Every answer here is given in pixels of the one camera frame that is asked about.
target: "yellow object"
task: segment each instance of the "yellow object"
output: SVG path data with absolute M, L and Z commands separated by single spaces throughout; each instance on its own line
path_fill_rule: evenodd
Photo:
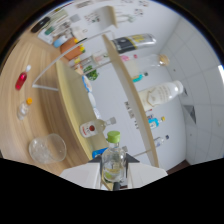
M 81 60 L 80 60 L 80 57 L 74 59 L 75 64 L 78 64 L 80 61 L 81 61 Z
M 85 50 L 85 48 L 84 47 L 80 47 L 80 51 L 84 51 Z
M 32 104 L 32 98 L 28 98 L 28 99 L 26 100 L 26 103 L 27 103 L 28 105 Z
M 159 60 L 160 60 L 162 66 L 167 66 L 170 63 L 169 58 L 165 54 L 160 54 Z

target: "plastic bottle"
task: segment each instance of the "plastic bottle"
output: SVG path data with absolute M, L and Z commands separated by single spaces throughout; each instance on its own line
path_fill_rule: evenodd
M 183 85 L 180 81 L 166 82 L 161 85 L 150 87 L 138 92 L 145 111 L 153 109 L 160 104 L 173 100 L 183 92 Z
M 161 66 L 168 66 L 170 62 L 168 57 L 164 54 L 151 54 L 147 57 L 136 58 L 134 60 L 141 71 L 148 71 Z
M 156 44 L 156 39 L 151 34 L 138 34 L 121 37 L 112 40 L 119 54 L 134 51 L 141 48 L 151 47 Z
M 157 118 L 152 118 L 152 119 L 148 119 L 148 121 L 149 121 L 150 128 L 154 129 L 159 127 L 159 124 L 165 121 L 165 117 L 161 117 L 160 120 L 158 120 Z
M 25 82 L 26 79 L 27 79 L 27 72 L 29 72 L 30 69 L 31 69 L 31 66 L 28 65 L 28 66 L 26 67 L 26 71 L 25 71 L 25 72 L 22 72 L 22 73 L 20 74 L 20 76 L 19 76 L 19 78 L 18 78 L 18 80 L 17 80 L 17 82 L 16 82 L 16 85 L 15 85 L 15 87 L 16 87 L 17 90 L 20 90 L 20 89 L 22 88 L 24 82 Z
M 133 82 L 139 82 L 139 81 L 141 81 L 141 80 L 143 79 L 143 77 L 145 77 L 145 76 L 148 76 L 148 73 L 147 73 L 147 72 L 145 72 L 144 74 L 140 74 L 140 75 L 137 75 L 137 76 L 132 77 L 132 81 L 133 81 Z
M 109 147 L 102 155 L 103 176 L 109 182 L 120 182 L 124 178 L 126 152 L 119 148 L 119 131 L 110 131 L 107 136 Z
M 169 138 L 170 138 L 169 135 L 166 135 L 165 138 L 161 138 L 161 137 L 155 138 L 154 143 L 156 148 L 161 146 L 165 142 L 165 140 L 168 140 Z
M 99 133 L 103 133 L 106 126 L 116 124 L 115 117 L 110 118 L 107 121 L 103 121 L 101 119 L 96 119 L 93 121 L 89 121 L 80 126 L 80 133 L 84 138 L 92 137 Z
M 17 111 L 17 117 L 19 120 L 23 120 L 24 117 L 29 113 L 31 104 L 32 104 L 32 98 L 28 98 L 26 101 L 20 104 Z

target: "glass bottle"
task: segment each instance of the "glass bottle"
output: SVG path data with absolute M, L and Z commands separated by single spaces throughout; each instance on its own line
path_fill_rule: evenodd
M 120 132 L 107 133 L 109 147 L 102 154 L 103 177 L 109 182 L 120 182 L 124 178 L 126 152 L 119 148 Z
M 107 121 L 101 119 L 89 121 L 80 126 L 80 133 L 84 138 L 88 138 L 99 133 L 103 133 L 105 128 L 111 124 L 116 124 L 115 117 L 112 117 Z

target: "toiletry bottle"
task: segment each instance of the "toiletry bottle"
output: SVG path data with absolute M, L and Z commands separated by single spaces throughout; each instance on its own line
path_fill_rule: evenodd
M 144 72 L 143 74 L 140 74 L 140 75 L 136 75 L 134 77 L 132 77 L 132 81 L 133 82 L 139 82 L 143 79 L 143 77 L 145 76 L 148 76 L 148 73 L 147 72 Z
M 128 51 L 134 51 L 146 47 L 151 47 L 156 44 L 156 39 L 151 34 L 138 34 L 128 37 L 121 37 L 112 40 L 119 54 Z
M 20 76 L 19 76 L 19 78 L 18 78 L 18 80 L 17 80 L 17 82 L 16 82 L 16 85 L 15 85 L 15 88 L 16 88 L 17 90 L 20 90 L 20 89 L 22 88 L 24 82 L 25 82 L 26 79 L 27 79 L 27 72 L 30 71 L 30 69 L 31 69 L 31 66 L 28 65 L 28 66 L 26 67 L 26 71 L 24 71 L 24 72 L 22 72 L 22 73 L 20 74 Z
M 160 120 L 157 118 L 148 119 L 149 125 L 151 129 L 159 127 L 159 124 L 165 121 L 165 117 L 161 117 Z
M 170 138 L 169 135 L 166 135 L 165 138 L 161 137 L 155 138 L 154 139 L 155 147 L 157 148 L 161 146 L 165 142 L 165 140 L 168 140 L 169 138 Z
M 183 92 L 183 85 L 180 81 L 166 82 L 149 89 L 138 92 L 145 111 L 153 109 L 160 104 L 173 100 Z

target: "glass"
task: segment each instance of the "glass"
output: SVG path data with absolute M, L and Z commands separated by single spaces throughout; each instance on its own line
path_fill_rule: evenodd
M 32 159 L 43 164 L 64 160 L 66 152 L 65 142 L 57 134 L 50 134 L 43 138 L 35 138 L 29 145 L 29 153 Z
M 126 152 L 119 148 L 119 143 L 109 143 L 107 150 L 103 152 L 103 176 L 106 181 L 120 182 L 124 179 Z

